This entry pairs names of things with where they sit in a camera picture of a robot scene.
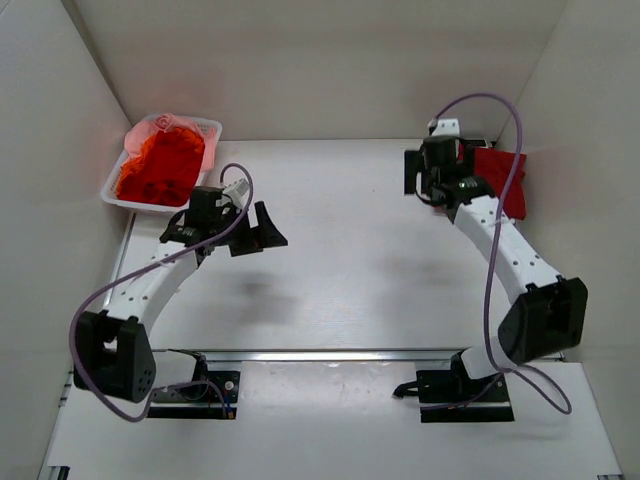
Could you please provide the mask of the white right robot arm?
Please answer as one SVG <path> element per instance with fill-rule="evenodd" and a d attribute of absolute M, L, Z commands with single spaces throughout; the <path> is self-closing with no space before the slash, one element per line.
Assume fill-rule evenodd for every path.
<path fill-rule="evenodd" d="M 543 260 L 504 212 L 489 183 L 474 173 L 463 142 L 454 136 L 425 139 L 404 153 L 404 192 L 442 210 L 487 260 L 488 279 L 497 279 L 510 309 L 495 335 L 458 355 L 448 376 L 449 391 L 471 400 L 484 379 L 538 358 L 574 348 L 582 339 L 588 289 Z"/>

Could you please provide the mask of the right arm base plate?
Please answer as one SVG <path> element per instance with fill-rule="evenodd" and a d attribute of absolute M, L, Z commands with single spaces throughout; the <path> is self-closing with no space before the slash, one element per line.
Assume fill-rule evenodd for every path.
<path fill-rule="evenodd" d="M 417 370 L 416 379 L 398 385 L 392 396 L 417 398 L 423 424 L 515 420 L 504 376 L 471 379 L 464 370 L 461 352 L 452 356 L 448 369 Z"/>

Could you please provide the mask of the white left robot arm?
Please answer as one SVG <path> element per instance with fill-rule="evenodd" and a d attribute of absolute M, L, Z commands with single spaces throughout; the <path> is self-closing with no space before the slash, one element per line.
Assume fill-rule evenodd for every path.
<path fill-rule="evenodd" d="M 287 246 L 253 194 L 245 179 L 195 188 L 187 208 L 168 221 L 146 265 L 99 312 L 79 314 L 71 328 L 76 387 L 132 403 L 149 397 L 157 375 L 149 335 L 179 287 L 218 247 L 236 257 Z"/>

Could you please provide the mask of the dark red t shirt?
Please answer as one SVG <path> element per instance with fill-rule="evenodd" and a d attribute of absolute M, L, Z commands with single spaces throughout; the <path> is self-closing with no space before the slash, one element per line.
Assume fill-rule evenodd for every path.
<path fill-rule="evenodd" d="M 497 196 L 503 193 L 511 172 L 515 154 L 494 148 L 476 148 L 474 153 L 474 174 L 483 177 Z M 521 154 L 516 173 L 511 181 L 503 210 L 512 219 L 524 220 L 527 215 L 526 200 L 522 182 L 525 177 L 526 155 Z"/>

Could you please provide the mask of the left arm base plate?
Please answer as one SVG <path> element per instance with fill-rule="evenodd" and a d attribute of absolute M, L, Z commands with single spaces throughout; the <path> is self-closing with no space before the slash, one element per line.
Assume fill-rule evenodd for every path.
<path fill-rule="evenodd" d="M 205 352 L 168 349 L 156 353 L 158 367 L 147 417 L 150 419 L 235 420 L 241 363 Z"/>

